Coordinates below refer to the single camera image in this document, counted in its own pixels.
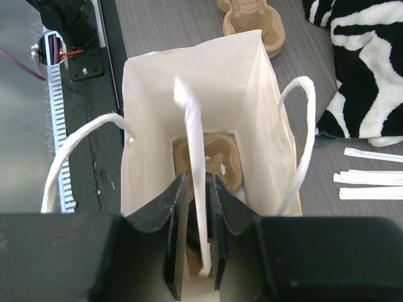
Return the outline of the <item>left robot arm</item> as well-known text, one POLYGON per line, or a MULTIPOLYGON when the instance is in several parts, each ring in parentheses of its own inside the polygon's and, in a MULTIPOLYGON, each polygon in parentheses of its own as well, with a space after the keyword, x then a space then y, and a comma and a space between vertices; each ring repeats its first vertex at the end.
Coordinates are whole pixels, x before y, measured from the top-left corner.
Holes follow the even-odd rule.
POLYGON ((83 6, 84 0, 26 0, 41 17, 44 27, 56 31, 71 48, 85 48, 95 39, 83 6))

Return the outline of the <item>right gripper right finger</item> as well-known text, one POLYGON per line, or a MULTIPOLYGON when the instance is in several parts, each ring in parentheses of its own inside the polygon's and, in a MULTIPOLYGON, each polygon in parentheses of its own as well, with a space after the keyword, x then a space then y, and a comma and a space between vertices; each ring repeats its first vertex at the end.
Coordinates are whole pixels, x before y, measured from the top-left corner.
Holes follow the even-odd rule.
POLYGON ((261 216, 206 176, 221 301, 401 301, 402 229, 379 217, 261 216))

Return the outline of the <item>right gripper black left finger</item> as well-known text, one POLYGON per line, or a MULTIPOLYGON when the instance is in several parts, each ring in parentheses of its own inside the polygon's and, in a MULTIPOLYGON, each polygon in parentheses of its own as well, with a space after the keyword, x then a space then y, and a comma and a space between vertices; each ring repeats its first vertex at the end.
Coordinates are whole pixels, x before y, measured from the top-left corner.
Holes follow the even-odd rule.
POLYGON ((1 215, 1 300, 179 301, 189 182, 127 217, 1 215))

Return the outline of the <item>brown paper bag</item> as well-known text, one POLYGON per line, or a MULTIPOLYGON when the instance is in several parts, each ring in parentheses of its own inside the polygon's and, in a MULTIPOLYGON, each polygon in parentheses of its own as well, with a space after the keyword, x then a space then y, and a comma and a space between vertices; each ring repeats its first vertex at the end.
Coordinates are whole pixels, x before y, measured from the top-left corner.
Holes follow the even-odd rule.
POLYGON ((280 90, 260 31, 132 57, 124 65, 122 92, 123 116, 97 117, 58 149, 45 182, 42 213, 55 209, 65 159, 107 122, 125 132, 122 214, 155 198, 175 177, 173 142, 185 136, 185 102, 194 99, 204 132, 234 133, 247 205, 263 216, 301 215, 299 190, 315 141, 315 87, 300 76, 280 90))

